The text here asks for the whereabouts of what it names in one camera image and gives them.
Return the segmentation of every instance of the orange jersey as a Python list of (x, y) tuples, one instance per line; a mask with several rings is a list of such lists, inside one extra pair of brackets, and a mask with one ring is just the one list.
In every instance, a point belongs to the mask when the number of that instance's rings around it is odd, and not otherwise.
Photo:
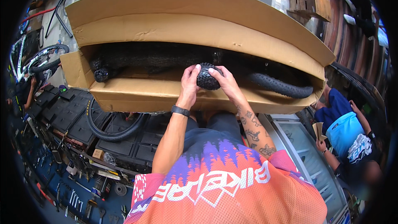
[(327, 208), (280, 150), (267, 160), (229, 140), (185, 152), (167, 175), (135, 177), (130, 223), (322, 223)]

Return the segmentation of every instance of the white sneaker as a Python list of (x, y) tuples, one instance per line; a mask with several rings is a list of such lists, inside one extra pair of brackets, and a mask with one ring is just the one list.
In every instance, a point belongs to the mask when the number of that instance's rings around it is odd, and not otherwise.
[(355, 5), (351, 2), (351, 0), (345, 0), (348, 4), (348, 6), (351, 8), (352, 13), (355, 13), (357, 8), (355, 7)]
[(346, 20), (347, 23), (356, 25), (355, 18), (351, 17), (350, 15), (344, 14), (344, 19)]

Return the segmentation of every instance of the wooden crate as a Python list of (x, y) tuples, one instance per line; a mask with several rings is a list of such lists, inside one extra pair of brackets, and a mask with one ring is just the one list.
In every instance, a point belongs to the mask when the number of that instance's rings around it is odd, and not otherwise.
[(288, 12), (308, 19), (315, 17), (326, 22), (331, 21), (329, 0), (289, 0), (289, 3)]

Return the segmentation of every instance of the shorts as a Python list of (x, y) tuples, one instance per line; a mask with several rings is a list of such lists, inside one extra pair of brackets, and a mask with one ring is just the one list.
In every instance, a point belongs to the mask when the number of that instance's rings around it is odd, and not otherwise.
[(352, 112), (350, 102), (335, 88), (329, 92), (330, 107), (322, 107), (315, 112), (315, 120), (323, 122), (322, 133), (325, 134), (326, 130), (341, 116)]
[(207, 142), (207, 139), (215, 136), (243, 144), (240, 127), (235, 114), (231, 112), (216, 113), (209, 119), (206, 128), (199, 128), (198, 123), (188, 117), (184, 139), (184, 152), (196, 142)]

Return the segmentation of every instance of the black wristwatch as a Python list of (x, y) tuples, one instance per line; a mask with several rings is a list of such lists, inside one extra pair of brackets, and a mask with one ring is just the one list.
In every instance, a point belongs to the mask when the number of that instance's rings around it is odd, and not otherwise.
[(187, 116), (187, 117), (189, 117), (191, 115), (188, 109), (177, 107), (176, 105), (172, 106), (172, 113), (173, 112), (182, 114), (182, 115)]

